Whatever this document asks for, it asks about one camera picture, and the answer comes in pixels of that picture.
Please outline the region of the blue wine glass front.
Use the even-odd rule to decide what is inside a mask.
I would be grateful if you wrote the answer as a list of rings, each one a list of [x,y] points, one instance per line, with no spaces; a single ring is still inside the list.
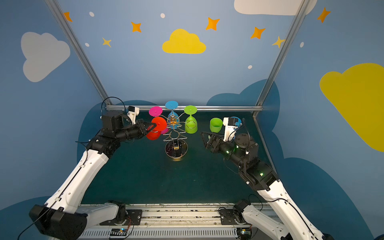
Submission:
[[[241,124],[242,124],[242,121],[238,117],[230,117],[229,120],[228,120],[228,125],[229,126],[239,127]]]

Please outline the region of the green wine glass back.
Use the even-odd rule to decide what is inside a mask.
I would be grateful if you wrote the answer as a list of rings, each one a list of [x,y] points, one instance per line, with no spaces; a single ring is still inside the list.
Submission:
[[[188,134],[194,134],[198,130],[198,123],[196,118],[193,116],[197,113],[197,108],[195,106],[189,105],[184,108],[185,114],[189,115],[185,120],[185,131]]]

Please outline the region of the aluminium frame post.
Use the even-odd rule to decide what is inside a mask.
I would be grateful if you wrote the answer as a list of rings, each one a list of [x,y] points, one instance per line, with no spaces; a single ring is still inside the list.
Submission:
[[[109,95],[107,94],[106,89],[104,88],[100,78],[98,77],[98,75],[97,75],[95,69],[93,68],[90,60],[88,59],[81,43],[79,42],[74,30],[72,29],[72,27],[70,25],[70,22],[65,17],[65,14],[64,14],[59,2],[53,1],[53,0],[45,0],[45,3],[47,4],[47,6],[50,9],[53,16],[55,17],[56,21],[58,22],[58,24],[59,24],[60,28],[62,29],[63,33],[65,34],[66,38],[70,42],[72,48],[74,49],[76,55],[78,56],[80,62],[83,65],[84,69],[86,70],[91,81],[93,82],[94,86],[96,87],[102,100],[107,99],[109,97]]]
[[[309,1],[309,0],[304,0],[299,5],[298,11],[297,11],[296,15],[294,16],[292,24],[290,25],[290,28],[287,32],[286,39],[283,42],[283,45],[281,46],[281,48],[279,50],[278,56],[277,56],[276,61],[272,67],[272,70],[269,74],[269,77],[267,78],[267,81],[264,84],[264,87],[263,87],[263,89],[262,89],[262,91],[258,97],[256,106],[258,106],[260,108],[263,106],[263,104],[267,98],[267,95],[268,95],[270,89],[272,88],[272,85],[273,85],[276,77],[278,76],[280,68],[282,67],[284,60],[285,60],[285,58],[286,58],[286,56],[290,50],[290,47],[293,44],[293,41],[295,40],[295,37],[296,37],[305,17],[307,15],[306,12],[307,12],[307,9],[309,8],[310,2],[311,1]]]

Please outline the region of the aluminium frame right post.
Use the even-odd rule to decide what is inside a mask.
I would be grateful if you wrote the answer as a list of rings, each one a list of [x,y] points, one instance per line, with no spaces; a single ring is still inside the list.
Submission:
[[[299,5],[298,11],[297,11],[296,15],[294,16],[292,24],[290,25],[290,28],[287,32],[286,39],[283,42],[283,45],[281,46],[281,48],[279,50],[278,56],[277,56],[276,61],[272,67],[272,70],[269,74],[269,77],[267,78],[267,81],[264,84],[264,87],[263,87],[263,89],[262,89],[262,91],[258,97],[256,106],[258,106],[260,108],[263,106],[263,104],[267,98],[267,95],[268,95],[270,89],[272,88],[272,85],[273,85],[276,77],[278,76],[280,68],[282,67],[284,60],[285,60],[285,58],[286,58],[286,56],[290,50],[290,47],[293,44],[293,41],[295,40],[295,37],[296,37],[305,17],[307,15],[306,12],[307,12],[307,9],[309,8],[310,2],[311,1],[309,1],[309,0],[304,0]]]

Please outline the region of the circuit board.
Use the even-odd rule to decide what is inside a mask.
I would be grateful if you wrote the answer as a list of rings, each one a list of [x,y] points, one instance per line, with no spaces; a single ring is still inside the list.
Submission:
[[[111,229],[109,233],[109,239],[125,239],[128,236],[128,229],[118,228]]]
[[[250,240],[252,238],[252,229],[237,228],[237,240]]]

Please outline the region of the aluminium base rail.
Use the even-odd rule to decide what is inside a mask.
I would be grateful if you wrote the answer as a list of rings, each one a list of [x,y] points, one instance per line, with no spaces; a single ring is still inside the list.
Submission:
[[[148,223],[150,225],[160,226],[169,224],[171,226],[180,225],[182,227],[189,226],[207,226],[213,223],[213,221],[220,220],[218,213],[219,208],[234,209],[234,206],[222,206],[219,204],[208,204],[208,205],[138,205],[138,206],[127,206],[126,209],[130,210],[143,210],[141,223],[143,225]],[[80,208],[78,211],[89,210],[88,208]]]

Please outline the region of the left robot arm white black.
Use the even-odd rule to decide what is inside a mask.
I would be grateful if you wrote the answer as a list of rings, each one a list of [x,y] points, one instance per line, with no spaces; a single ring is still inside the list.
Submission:
[[[81,212],[78,207],[97,173],[121,143],[139,140],[157,126],[137,119],[139,111],[130,106],[128,112],[109,111],[101,116],[100,132],[86,145],[80,161],[68,178],[44,205],[35,205],[30,210],[33,225],[41,234],[60,240],[76,240],[86,229],[100,223],[128,223],[126,207],[121,202],[109,201]]]

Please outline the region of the green wine glass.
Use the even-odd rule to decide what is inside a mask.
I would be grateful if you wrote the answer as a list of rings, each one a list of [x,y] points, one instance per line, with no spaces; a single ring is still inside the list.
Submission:
[[[189,105],[184,108],[185,114],[189,115],[185,120],[185,131],[188,134],[194,134],[198,130],[198,123],[196,118],[193,116],[197,113],[197,108],[195,106]]]
[[[223,126],[223,120],[220,118],[212,118],[210,120],[210,131],[212,133],[219,133]]]

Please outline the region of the aluminium frame left post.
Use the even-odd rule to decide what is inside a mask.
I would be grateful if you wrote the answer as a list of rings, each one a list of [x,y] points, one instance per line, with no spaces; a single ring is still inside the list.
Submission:
[[[45,0],[45,3],[47,4],[47,6],[50,9],[53,16],[55,17],[56,21],[58,22],[58,24],[59,24],[60,28],[62,29],[63,33],[65,34],[66,38],[70,42],[72,48],[74,49],[76,55],[78,56],[80,62],[83,65],[84,69],[86,70],[91,81],[93,82],[94,86],[96,87],[102,100],[107,99],[109,97],[109,95],[107,94],[106,89],[104,88],[100,78],[98,77],[98,75],[97,75],[95,69],[93,68],[90,60],[88,59],[81,43],[79,42],[74,30],[72,29],[72,27],[70,25],[70,22],[65,17],[65,14],[64,14],[59,2],[53,1],[53,0]]]

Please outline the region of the pink wine glass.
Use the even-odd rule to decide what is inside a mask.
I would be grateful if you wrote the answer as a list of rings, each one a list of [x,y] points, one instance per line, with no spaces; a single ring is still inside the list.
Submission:
[[[162,113],[163,113],[163,109],[159,106],[155,106],[155,107],[152,107],[150,110],[149,110],[149,114],[150,116],[152,116],[153,118],[155,117],[162,117],[166,120],[166,118],[164,116],[162,116]],[[162,131],[162,135],[167,133],[169,131],[168,129],[168,123],[167,123],[167,128],[165,130]]]

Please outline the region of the red wine glass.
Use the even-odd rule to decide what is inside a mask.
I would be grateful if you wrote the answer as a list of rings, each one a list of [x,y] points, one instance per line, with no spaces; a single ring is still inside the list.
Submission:
[[[156,124],[156,127],[147,134],[147,138],[151,141],[157,140],[162,131],[167,128],[167,121],[162,117],[155,117],[152,120],[152,123]]]

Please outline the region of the blue wine glass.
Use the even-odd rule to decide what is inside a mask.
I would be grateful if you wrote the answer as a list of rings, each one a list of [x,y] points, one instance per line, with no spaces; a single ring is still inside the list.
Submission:
[[[179,106],[178,102],[176,101],[168,101],[166,104],[165,104],[165,107],[168,109],[168,110],[171,110],[171,112],[169,113],[168,117],[167,117],[167,121],[168,122],[177,122],[179,120],[179,115],[175,112],[176,108]]]
[[[241,124],[242,124],[242,121],[238,117],[230,117],[229,120],[228,120],[228,125],[229,126],[239,127]]]

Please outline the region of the gold wire wine glass rack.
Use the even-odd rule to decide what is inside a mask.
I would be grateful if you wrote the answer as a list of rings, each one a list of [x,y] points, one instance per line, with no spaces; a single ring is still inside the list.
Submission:
[[[168,122],[169,131],[163,134],[166,138],[163,140],[165,144],[165,153],[173,161],[180,161],[188,152],[187,136],[185,131],[185,120],[189,115],[185,112],[179,115],[177,122]]]

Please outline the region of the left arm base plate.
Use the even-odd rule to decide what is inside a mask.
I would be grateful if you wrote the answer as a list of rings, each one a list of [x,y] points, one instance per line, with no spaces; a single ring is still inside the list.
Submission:
[[[119,210],[117,216],[108,221],[100,223],[100,226],[138,226],[141,223],[143,210]]]

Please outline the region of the aluminium frame back bar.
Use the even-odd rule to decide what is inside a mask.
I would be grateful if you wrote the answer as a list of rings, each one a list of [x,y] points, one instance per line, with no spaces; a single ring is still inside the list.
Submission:
[[[126,108],[129,106],[137,107],[140,111],[149,111],[152,107],[160,107],[164,111],[168,111],[166,106],[152,106],[152,105],[126,105]],[[175,111],[182,111],[186,106],[178,106]],[[198,112],[261,112],[263,110],[262,106],[196,106]],[[105,107],[107,111],[111,110],[121,110],[123,111],[125,107],[123,105],[107,105]]]

